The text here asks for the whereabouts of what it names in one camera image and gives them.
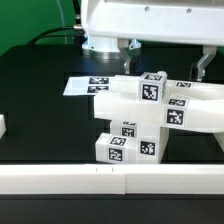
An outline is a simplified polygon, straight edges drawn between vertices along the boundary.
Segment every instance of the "black tabletop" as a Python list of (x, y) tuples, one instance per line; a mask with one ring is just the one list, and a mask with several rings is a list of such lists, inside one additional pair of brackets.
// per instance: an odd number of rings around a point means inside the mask
[[(142, 49), (138, 71), (164, 70), (189, 80), (200, 47)], [(206, 82), (223, 83), (224, 56), (207, 68)], [(0, 114), (7, 132), (0, 164), (96, 163), (95, 141), (109, 122), (94, 119), (92, 96), (63, 96), (69, 77), (123, 74), (122, 60), (81, 55), (75, 46), (16, 46), (0, 57)], [(162, 163), (223, 164), (213, 134), (170, 130)], [(0, 196), (0, 223), (223, 223), (222, 196)]]

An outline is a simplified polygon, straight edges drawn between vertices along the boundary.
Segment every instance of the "stacked blocks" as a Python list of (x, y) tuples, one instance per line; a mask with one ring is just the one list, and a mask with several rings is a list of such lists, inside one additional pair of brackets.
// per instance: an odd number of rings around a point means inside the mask
[(95, 117), (112, 120), (110, 134), (103, 133), (96, 142), (97, 161), (160, 163), (169, 136), (169, 129), (160, 127), (161, 103), (168, 100), (166, 83), (165, 72), (144, 73), (138, 79), (138, 94), (111, 88), (95, 96)]

